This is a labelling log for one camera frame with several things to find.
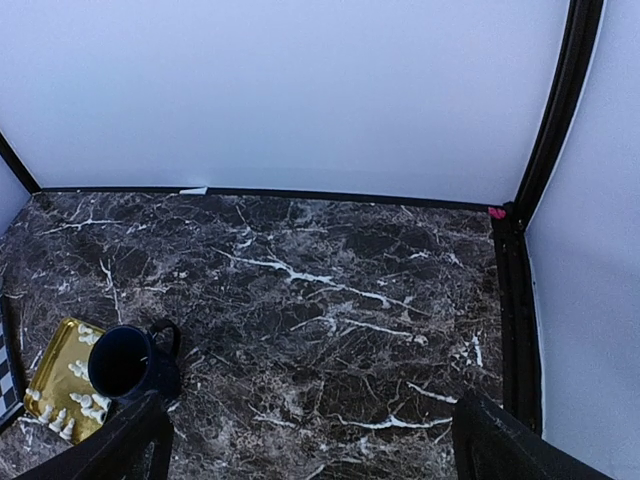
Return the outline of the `black and white chessboard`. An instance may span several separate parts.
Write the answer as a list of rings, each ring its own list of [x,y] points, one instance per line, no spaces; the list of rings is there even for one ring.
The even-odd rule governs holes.
[[[14,348],[7,298],[1,296],[1,432],[23,412],[24,388]]]

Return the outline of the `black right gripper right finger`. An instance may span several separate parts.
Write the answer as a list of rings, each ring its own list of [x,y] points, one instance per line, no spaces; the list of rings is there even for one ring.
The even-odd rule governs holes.
[[[452,438],[460,479],[605,479],[607,476],[530,431],[487,396],[456,402]]]

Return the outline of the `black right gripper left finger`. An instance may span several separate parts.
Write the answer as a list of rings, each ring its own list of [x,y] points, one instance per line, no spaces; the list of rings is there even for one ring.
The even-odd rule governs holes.
[[[166,479],[173,425],[160,394],[126,406],[78,445],[21,474],[21,479]]]

